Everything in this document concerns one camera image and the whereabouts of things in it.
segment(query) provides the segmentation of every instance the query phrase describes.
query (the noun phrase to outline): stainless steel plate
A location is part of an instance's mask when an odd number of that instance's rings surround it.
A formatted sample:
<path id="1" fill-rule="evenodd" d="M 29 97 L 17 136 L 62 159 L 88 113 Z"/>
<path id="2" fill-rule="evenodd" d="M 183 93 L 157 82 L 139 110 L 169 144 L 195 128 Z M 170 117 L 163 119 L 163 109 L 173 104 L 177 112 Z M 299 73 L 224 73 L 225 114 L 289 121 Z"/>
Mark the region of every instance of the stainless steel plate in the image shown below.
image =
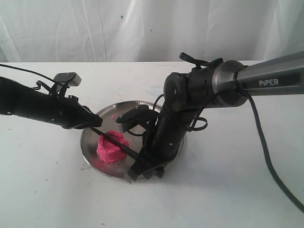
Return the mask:
<path id="1" fill-rule="evenodd" d="M 115 119 L 120 115 L 130 111 L 138 105 L 148 105 L 151 109 L 153 107 L 153 103 L 146 101 L 126 101 L 117 103 L 111 106 L 104 108 L 99 111 L 97 114 L 103 119 L 103 124 L 101 127 L 97 128 L 100 131 L 107 132 L 109 130 L 114 130 L 120 132 L 119 126 L 116 124 Z M 161 110 L 160 106 L 156 106 L 155 110 L 159 112 Z M 132 129 L 132 132 L 136 134 L 143 133 L 144 129 L 141 126 L 136 126 Z M 124 133 L 124 138 L 129 141 L 129 146 L 136 152 L 139 152 L 142 147 L 142 138 L 132 136 L 129 133 Z M 94 133 L 91 129 L 85 128 L 81 134 L 81 150 L 85 160 L 97 171 L 100 173 L 115 177 L 119 179 L 126 179 L 130 181 L 130 178 L 127 175 L 129 168 L 133 165 L 134 160 L 126 156 L 123 159 L 116 161 L 114 163 L 105 163 L 99 159 L 96 149 L 97 149 L 97 141 L 99 136 Z M 183 147 L 183 142 L 181 142 L 178 154 L 181 152 Z"/>

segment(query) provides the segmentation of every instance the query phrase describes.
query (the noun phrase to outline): white curtain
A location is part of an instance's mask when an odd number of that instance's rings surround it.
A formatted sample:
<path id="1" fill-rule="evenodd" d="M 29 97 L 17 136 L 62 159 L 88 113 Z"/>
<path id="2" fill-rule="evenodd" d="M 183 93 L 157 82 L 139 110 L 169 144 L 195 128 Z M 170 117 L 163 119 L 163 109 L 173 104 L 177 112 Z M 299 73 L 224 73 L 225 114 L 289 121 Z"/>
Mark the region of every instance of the white curtain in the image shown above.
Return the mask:
<path id="1" fill-rule="evenodd" d="M 304 50 L 303 0 L 0 0 L 0 61 L 263 60 Z"/>

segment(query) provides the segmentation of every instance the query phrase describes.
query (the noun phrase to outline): pink play dough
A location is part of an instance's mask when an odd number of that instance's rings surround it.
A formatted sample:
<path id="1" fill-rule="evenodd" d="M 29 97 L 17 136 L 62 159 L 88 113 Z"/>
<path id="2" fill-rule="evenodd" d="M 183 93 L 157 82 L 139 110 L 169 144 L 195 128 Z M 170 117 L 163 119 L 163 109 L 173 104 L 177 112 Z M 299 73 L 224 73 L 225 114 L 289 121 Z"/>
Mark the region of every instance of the pink play dough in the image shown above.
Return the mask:
<path id="1" fill-rule="evenodd" d="M 106 134 L 121 144 L 129 146 L 129 142 L 124 139 L 123 134 L 120 132 L 108 131 Z M 126 156 L 126 154 L 124 154 L 119 147 L 107 141 L 102 135 L 98 139 L 96 152 L 98 154 L 98 157 L 105 163 L 113 163 Z"/>

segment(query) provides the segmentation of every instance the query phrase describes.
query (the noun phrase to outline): white table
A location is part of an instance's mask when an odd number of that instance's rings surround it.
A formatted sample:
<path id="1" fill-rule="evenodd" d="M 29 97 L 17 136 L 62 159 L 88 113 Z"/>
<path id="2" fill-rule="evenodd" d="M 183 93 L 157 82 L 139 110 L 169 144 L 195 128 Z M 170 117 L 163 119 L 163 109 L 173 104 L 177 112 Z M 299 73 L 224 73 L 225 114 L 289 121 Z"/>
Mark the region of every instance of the white table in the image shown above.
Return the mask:
<path id="1" fill-rule="evenodd" d="M 166 76 L 192 68 L 183 62 L 13 65 L 50 77 L 77 72 L 82 83 L 67 93 L 94 112 L 120 101 L 153 102 Z M 6 68 L 0 76 L 27 86 L 41 80 Z M 274 166 L 303 202 L 304 96 L 255 102 Z M 266 168 L 249 103 L 203 116 L 208 128 L 188 134 L 186 150 L 163 179 L 132 185 L 86 165 L 81 130 L 0 116 L 0 227 L 303 227 L 304 215 Z"/>

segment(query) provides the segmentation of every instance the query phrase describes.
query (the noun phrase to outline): white backdrop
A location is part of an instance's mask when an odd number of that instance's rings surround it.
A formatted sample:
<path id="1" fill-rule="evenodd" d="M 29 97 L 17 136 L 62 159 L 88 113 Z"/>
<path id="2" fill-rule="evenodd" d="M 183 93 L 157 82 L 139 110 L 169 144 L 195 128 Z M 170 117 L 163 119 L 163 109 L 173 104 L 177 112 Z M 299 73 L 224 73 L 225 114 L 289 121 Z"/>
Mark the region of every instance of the white backdrop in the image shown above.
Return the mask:
<path id="1" fill-rule="evenodd" d="M 0 0 L 0 62 L 263 60 L 303 22 L 303 0 Z"/>

